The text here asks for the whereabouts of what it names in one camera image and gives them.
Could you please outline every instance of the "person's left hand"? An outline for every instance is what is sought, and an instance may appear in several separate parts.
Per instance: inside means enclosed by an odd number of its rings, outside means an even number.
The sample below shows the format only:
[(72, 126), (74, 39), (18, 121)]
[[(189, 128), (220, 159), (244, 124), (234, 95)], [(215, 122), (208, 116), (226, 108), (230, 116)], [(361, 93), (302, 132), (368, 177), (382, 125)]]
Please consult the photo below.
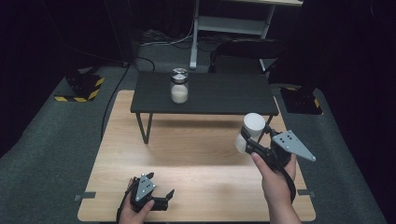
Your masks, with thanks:
[[(134, 183), (134, 180), (129, 180), (128, 188)], [(151, 211), (152, 206), (154, 205), (154, 200), (151, 200), (145, 204), (145, 206), (140, 210), (139, 213), (136, 213), (132, 209), (132, 205), (129, 203), (131, 201), (131, 192), (128, 193), (124, 205), (122, 206), (122, 211), (120, 214), (120, 224), (143, 224), (146, 216)]]

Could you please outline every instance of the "forearm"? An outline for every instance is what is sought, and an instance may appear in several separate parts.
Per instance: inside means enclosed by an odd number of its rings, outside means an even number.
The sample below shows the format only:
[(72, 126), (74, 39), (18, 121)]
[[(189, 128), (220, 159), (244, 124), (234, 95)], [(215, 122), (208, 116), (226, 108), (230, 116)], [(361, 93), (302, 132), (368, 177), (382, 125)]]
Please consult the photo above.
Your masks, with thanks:
[(268, 209), (270, 212), (270, 222), (271, 224), (294, 224), (301, 223), (297, 213), (291, 204), (268, 204)]

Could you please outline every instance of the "gray carpet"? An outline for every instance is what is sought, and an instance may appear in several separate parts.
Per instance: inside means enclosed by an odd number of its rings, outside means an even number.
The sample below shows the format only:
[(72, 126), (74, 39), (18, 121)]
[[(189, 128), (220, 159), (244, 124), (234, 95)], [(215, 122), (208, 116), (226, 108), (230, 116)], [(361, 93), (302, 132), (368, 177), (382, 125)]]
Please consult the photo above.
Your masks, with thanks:
[[(188, 67), (190, 51), (150, 46), (141, 48), (139, 56), (154, 61), (156, 71), (170, 72)], [(146, 60), (136, 64), (140, 71), (152, 69)], [(205, 72), (208, 64), (208, 53), (200, 50), (196, 71)], [(134, 89), (136, 68), (131, 65), (116, 91)], [(105, 82), (92, 102), (60, 103), (49, 96), (20, 141), (0, 159), (0, 223), (81, 223), (75, 195), (88, 183), (106, 105), (111, 100), (108, 118), (114, 101), (110, 96), (125, 70), (119, 63), (102, 66), (96, 74)], [(306, 185), (315, 194), (317, 218), (312, 223), (386, 223), (320, 91), (321, 116), (288, 114), (277, 86), (273, 91), (287, 128), (317, 157), (316, 162), (299, 159)]]

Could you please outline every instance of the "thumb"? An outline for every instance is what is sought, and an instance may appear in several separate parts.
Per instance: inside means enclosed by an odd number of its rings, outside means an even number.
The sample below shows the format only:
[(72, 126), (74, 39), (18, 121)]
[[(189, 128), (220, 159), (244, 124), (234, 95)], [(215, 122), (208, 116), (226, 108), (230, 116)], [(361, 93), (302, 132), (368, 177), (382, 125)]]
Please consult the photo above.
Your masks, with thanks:
[(267, 177), (267, 174), (270, 174), (269, 172), (272, 172), (272, 170), (268, 167), (267, 163), (265, 163), (265, 161), (259, 154), (253, 152), (251, 153), (251, 158), (253, 159), (254, 163), (262, 174), (262, 178), (265, 179), (265, 177)]
[(148, 201), (136, 216), (143, 221), (146, 218), (146, 216), (149, 214), (149, 211), (151, 211), (151, 208), (152, 206), (154, 206), (154, 204), (155, 204), (154, 200)]

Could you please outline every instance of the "human hand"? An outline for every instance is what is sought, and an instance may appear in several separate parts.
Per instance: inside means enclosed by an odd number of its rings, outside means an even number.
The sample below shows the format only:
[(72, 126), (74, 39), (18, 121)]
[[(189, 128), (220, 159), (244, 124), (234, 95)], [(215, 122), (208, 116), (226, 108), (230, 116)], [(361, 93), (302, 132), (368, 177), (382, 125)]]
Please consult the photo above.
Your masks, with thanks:
[[(134, 183), (133, 179), (129, 180), (128, 188)], [(122, 211), (120, 214), (120, 224), (142, 224), (151, 211), (152, 206), (154, 205), (154, 200), (148, 201), (145, 206), (140, 210), (139, 213), (136, 213), (132, 209), (131, 201), (131, 192), (128, 193), (124, 205), (122, 206)]]
[[(270, 207), (291, 205), (290, 190), (285, 176), (278, 171), (271, 170), (257, 153), (251, 153), (251, 158), (262, 174), (262, 190), (268, 205)], [(285, 170), (291, 179), (294, 180), (296, 176), (295, 154), (291, 154), (290, 162), (285, 166)]]

